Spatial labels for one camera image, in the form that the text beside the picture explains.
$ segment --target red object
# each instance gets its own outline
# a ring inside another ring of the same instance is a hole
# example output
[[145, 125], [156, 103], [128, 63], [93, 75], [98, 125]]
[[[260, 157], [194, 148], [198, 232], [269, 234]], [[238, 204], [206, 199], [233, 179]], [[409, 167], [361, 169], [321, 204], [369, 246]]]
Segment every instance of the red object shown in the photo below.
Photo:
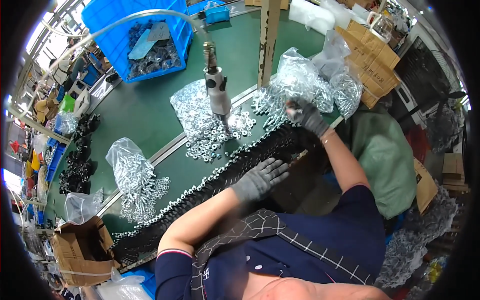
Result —
[[17, 141], [15, 141], [13, 143], [10, 143], [10, 147], [12, 147], [14, 153], [18, 153], [18, 148], [20, 148], [20, 145]]
[[407, 135], [405, 135], [405, 138], [412, 148], [413, 157], [423, 164], [427, 150], [431, 149], [425, 130], [423, 130], [420, 125], [414, 126]]

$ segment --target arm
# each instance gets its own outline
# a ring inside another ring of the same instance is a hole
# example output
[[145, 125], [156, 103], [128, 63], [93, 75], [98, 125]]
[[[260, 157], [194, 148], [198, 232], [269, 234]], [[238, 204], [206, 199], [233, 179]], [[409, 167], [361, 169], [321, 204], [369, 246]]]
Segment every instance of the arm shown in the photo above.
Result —
[[170, 225], [160, 240], [158, 253], [165, 249], [180, 249], [192, 255], [193, 245], [238, 204], [239, 200], [230, 187], [192, 208]]
[[288, 176], [288, 165], [269, 158], [248, 171], [237, 183], [192, 208], [175, 220], [158, 245], [158, 254], [179, 249], [193, 255], [193, 246], [240, 203], [261, 200]]
[[320, 111], [301, 98], [294, 98], [287, 105], [290, 118], [315, 133], [322, 141], [342, 192], [357, 184], [370, 188], [362, 167], [337, 133], [323, 120]]
[[370, 188], [367, 176], [359, 162], [345, 146], [335, 130], [329, 128], [320, 140], [327, 152], [342, 192], [348, 191], [348, 189], [357, 184], [363, 184]]

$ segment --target wooden post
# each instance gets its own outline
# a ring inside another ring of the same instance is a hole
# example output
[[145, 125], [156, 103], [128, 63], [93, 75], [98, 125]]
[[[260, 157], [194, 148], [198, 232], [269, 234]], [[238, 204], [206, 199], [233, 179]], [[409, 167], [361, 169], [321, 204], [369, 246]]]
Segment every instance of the wooden post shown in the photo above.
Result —
[[262, 0], [257, 89], [270, 83], [279, 19], [280, 1]]

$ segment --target packing tape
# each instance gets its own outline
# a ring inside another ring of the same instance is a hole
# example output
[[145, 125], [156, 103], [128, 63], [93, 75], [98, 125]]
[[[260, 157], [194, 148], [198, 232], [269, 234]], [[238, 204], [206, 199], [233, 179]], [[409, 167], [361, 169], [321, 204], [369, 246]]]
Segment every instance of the packing tape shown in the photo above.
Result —
[[111, 272], [108, 273], [83, 273], [83, 272], [74, 272], [74, 271], [67, 271], [67, 270], [60, 270], [61, 273], [66, 273], [66, 274], [75, 274], [75, 275], [85, 275], [85, 276], [107, 276], [111, 275]]
[[375, 95], [374, 95], [371, 91], [369, 91], [369, 89], [366, 88], [365, 86], [363, 86], [363, 89], [365, 90], [365, 92], [369, 93], [373, 98], [375, 98], [375, 100], [380, 99], [380, 97], [375, 96]]

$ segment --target green sack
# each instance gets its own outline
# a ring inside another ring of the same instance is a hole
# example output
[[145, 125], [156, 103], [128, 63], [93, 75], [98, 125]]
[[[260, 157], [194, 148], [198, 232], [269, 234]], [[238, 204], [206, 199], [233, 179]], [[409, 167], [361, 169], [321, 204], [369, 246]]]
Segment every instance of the green sack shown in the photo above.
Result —
[[337, 130], [367, 175], [380, 214], [406, 211], [417, 195], [413, 152], [400, 125], [385, 109], [362, 106]]

